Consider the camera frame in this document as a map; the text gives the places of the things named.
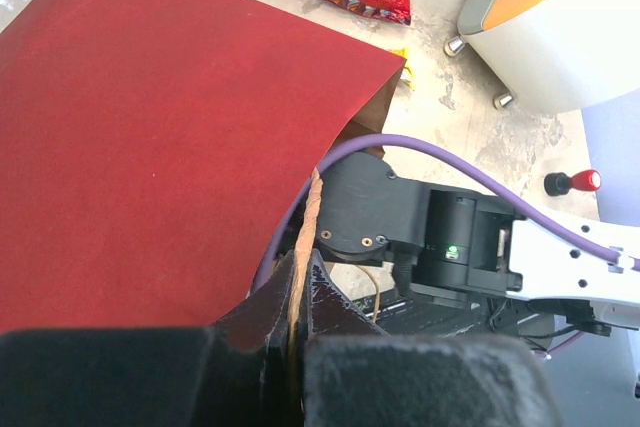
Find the yellow snack bar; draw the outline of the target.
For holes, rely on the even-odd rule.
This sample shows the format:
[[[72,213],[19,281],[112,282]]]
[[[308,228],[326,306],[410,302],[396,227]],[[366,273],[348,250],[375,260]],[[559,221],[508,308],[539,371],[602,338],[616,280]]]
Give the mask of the yellow snack bar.
[[[408,47],[402,47],[399,49],[389,49],[389,52],[402,57],[404,59],[404,66],[400,76],[400,81],[406,85],[411,91],[415,90],[415,75],[410,64],[410,51]]]

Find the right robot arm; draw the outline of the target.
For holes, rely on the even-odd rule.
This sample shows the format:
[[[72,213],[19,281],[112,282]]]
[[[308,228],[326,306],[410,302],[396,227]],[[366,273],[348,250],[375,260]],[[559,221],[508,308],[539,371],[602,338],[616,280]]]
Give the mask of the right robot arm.
[[[550,353],[577,333],[639,327],[639,274],[619,260],[638,259],[636,228],[556,212],[563,239],[498,196],[405,179],[364,152],[322,181],[317,248],[330,262],[391,264],[394,290],[367,306],[391,333],[496,333]]]

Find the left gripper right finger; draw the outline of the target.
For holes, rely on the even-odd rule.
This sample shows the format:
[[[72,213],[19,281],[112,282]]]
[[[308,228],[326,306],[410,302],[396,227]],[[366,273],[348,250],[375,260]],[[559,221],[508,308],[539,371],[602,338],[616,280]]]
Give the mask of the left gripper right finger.
[[[335,286],[319,252],[305,294],[305,425],[562,425],[539,359],[519,341],[390,335]]]

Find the red paper bag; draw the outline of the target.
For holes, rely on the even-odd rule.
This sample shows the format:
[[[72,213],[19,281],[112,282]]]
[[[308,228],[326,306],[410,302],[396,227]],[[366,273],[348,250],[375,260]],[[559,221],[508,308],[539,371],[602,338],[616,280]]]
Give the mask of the red paper bag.
[[[1,35],[1,328],[197,326],[403,59],[255,0],[32,0]]]

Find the white cylindrical appliance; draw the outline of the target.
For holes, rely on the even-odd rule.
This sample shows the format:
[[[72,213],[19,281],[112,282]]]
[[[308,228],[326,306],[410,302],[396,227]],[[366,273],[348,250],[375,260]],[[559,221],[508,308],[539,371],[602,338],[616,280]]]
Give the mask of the white cylindrical appliance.
[[[639,88],[639,0],[466,0],[444,45],[474,50],[513,102],[555,115]]]

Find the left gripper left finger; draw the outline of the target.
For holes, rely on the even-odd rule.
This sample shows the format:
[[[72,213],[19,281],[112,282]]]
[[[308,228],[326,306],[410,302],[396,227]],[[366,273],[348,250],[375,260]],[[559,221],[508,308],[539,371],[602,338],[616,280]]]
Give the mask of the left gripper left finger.
[[[287,426],[293,257],[214,324],[1,337],[4,426]]]

